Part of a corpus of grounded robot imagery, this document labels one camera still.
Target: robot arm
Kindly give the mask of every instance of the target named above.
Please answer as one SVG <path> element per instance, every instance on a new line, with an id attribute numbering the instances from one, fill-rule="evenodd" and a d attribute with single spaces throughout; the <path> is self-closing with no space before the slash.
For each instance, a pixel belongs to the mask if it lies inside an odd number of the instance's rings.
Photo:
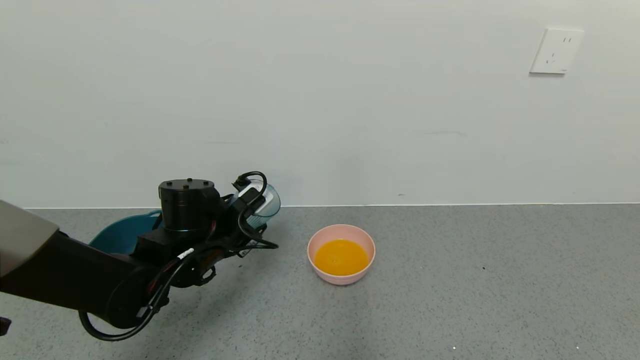
<path id="1" fill-rule="evenodd" d="M 149 232 L 138 235 L 130 254 L 95 249 L 0 201 L 0 291 L 78 310 L 83 327 L 98 339 L 129 338 L 168 303 L 171 286 L 206 284 L 218 261 L 278 247 L 262 239 L 268 218 L 280 208 L 264 174 L 243 174 L 234 187 L 235 194 L 220 197 L 211 181 L 161 183 L 162 213 Z M 132 329 L 104 334 L 88 313 Z"/>

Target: wall outlet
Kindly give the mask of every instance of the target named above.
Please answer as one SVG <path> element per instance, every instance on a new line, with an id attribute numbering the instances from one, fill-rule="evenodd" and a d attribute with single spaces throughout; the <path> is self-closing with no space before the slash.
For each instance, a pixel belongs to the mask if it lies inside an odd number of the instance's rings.
<path id="1" fill-rule="evenodd" d="M 565 74 L 584 37 L 582 30 L 547 29 L 530 72 Z"/>

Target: speckled gray countertop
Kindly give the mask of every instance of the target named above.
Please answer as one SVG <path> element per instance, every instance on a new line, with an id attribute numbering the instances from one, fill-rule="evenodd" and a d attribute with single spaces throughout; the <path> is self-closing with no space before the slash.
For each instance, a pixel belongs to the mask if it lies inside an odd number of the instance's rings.
<path id="1" fill-rule="evenodd" d="M 145 210 L 40 210 L 78 240 Z M 346 287 L 312 271 L 330 224 L 376 241 Z M 640 206 L 285 208 L 255 250 L 173 289 L 139 335 L 105 343 L 76 312 L 0 294 L 13 359 L 639 359 Z"/>

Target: black cable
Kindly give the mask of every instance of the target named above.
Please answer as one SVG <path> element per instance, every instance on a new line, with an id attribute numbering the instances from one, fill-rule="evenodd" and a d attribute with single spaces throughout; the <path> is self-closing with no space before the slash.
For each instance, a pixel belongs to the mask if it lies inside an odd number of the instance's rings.
<path id="1" fill-rule="evenodd" d="M 158 215 L 158 217 L 156 218 L 156 222 L 154 222 L 154 225 L 151 227 L 151 230 L 156 230 L 160 226 L 161 222 L 162 222 L 162 213 L 160 213 L 160 215 Z"/>
<path id="2" fill-rule="evenodd" d="M 171 273 L 171 276 L 169 276 L 169 279 L 154 293 L 151 300 L 147 304 L 147 312 L 145 313 L 145 316 L 143 317 L 142 322 L 140 322 L 135 328 L 127 332 L 123 332 L 121 334 L 106 334 L 104 332 L 99 331 L 93 326 L 93 324 L 89 320 L 89 316 L 86 313 L 86 311 L 78 311 L 78 315 L 80 317 L 80 323 L 82 324 L 84 329 L 89 333 L 89 335 L 93 336 L 98 340 L 103 340 L 103 341 L 125 340 L 139 333 L 142 329 L 144 329 L 147 326 L 147 324 L 149 324 L 149 322 L 154 317 L 154 315 L 160 310 L 160 307 L 158 305 L 160 304 L 160 301 L 162 301 L 164 296 L 166 296 L 166 292 L 168 293 L 168 290 L 171 288 L 171 283 L 173 279 L 180 272 L 180 270 L 182 270 L 185 264 L 187 264 L 189 260 L 191 260 L 191 258 L 196 253 L 199 254 L 200 252 L 196 252 L 194 250 L 192 253 L 185 256 L 184 259 L 182 259 L 182 261 L 180 262 L 180 264 Z"/>

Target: orange juice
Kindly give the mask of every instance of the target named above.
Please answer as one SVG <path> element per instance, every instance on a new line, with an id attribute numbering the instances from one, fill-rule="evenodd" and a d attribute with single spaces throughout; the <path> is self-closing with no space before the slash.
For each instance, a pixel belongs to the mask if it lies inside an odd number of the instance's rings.
<path id="1" fill-rule="evenodd" d="M 337 239 L 322 245 L 314 264 L 331 275 L 353 275 L 369 264 L 366 251 L 353 241 Z"/>

